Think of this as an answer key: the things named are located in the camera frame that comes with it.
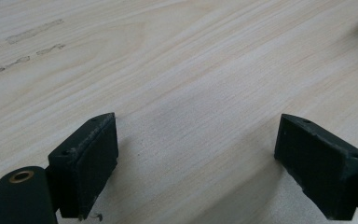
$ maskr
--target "light wood surface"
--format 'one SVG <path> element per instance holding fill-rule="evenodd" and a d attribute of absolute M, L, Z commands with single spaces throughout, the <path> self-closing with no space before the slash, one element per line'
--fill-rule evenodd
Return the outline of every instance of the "light wood surface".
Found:
<path fill-rule="evenodd" d="M 0 1 L 0 177 L 111 111 L 103 223 L 336 223 L 273 149 L 281 113 L 358 147 L 358 1 Z"/>

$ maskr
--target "wooden table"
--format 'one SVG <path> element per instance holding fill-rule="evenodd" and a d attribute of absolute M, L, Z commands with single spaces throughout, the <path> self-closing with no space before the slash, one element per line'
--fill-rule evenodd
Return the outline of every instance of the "wooden table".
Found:
<path fill-rule="evenodd" d="M 281 113 L 358 147 L 358 1 L 0 1 L 0 177 L 112 111 L 103 223 L 332 223 L 273 150 Z"/>

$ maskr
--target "wood grain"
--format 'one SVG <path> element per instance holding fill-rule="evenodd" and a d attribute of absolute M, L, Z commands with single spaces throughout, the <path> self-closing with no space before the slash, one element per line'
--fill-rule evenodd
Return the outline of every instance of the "wood grain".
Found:
<path fill-rule="evenodd" d="M 281 113 L 358 147 L 358 1 L 0 1 L 0 177 L 111 111 L 103 223 L 330 223 L 272 155 Z"/>

